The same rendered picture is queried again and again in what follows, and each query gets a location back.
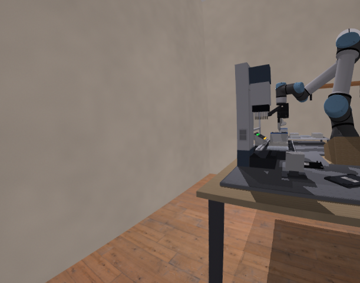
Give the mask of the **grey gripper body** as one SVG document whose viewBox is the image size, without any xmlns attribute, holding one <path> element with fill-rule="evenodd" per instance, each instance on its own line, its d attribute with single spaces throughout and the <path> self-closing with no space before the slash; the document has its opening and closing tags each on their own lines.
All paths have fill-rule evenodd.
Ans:
<svg viewBox="0 0 360 283">
<path fill-rule="evenodd" d="M 277 111 L 277 117 L 279 114 L 280 118 L 289 118 L 289 103 L 277 103 L 276 105 L 280 105 L 281 107 L 281 109 Z"/>
</svg>

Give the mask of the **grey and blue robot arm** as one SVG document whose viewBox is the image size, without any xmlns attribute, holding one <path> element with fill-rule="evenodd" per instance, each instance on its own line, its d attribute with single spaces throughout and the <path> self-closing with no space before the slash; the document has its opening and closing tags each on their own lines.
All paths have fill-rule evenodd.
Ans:
<svg viewBox="0 0 360 283">
<path fill-rule="evenodd" d="M 276 84 L 276 103 L 286 103 L 286 95 L 293 94 L 299 102 L 305 102 L 308 96 L 333 79 L 332 93 L 324 103 L 324 111 L 331 119 L 333 137 L 359 137 L 355 130 L 352 109 L 352 96 L 349 94 L 354 64 L 360 59 L 360 36 L 348 32 L 336 40 L 336 63 L 304 86 L 303 82 Z"/>
</svg>

